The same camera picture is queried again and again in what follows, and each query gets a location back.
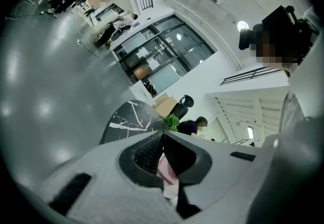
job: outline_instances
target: black marble table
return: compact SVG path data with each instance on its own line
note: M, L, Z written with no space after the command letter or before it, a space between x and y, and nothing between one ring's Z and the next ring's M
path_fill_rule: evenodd
M162 116L145 102L130 100L111 116L99 144L155 130L169 130Z

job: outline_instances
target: white shirt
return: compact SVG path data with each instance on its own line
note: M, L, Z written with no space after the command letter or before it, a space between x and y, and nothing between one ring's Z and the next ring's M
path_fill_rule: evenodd
M134 19L131 16L127 15L123 16L123 18L124 20L119 20L113 23L115 29L119 29L125 25L133 25Z

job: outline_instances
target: gray floor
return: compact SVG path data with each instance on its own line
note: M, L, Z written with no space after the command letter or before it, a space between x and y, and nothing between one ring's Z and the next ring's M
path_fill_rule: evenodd
M45 8L22 5L17 14ZM0 36L0 147L13 178L32 190L98 145L113 112L134 99L111 51L97 58L78 46L77 28L93 33L77 14L43 14L6 21Z

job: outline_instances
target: ceiling light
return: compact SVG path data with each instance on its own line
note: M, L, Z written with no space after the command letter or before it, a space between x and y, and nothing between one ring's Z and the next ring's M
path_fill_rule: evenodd
M254 131L253 131L253 128L248 127L248 133L249 133L249 137L250 137L250 138L254 138Z
M245 21L239 21L237 24L238 31L241 31L242 28L249 29L249 25Z

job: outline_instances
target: dark shirt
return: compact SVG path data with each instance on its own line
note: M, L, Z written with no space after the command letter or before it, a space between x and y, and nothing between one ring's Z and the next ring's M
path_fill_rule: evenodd
M192 133L197 134L198 132L198 126L196 125L195 121L189 120L189 121L184 121L181 122L177 126L178 132L191 135Z

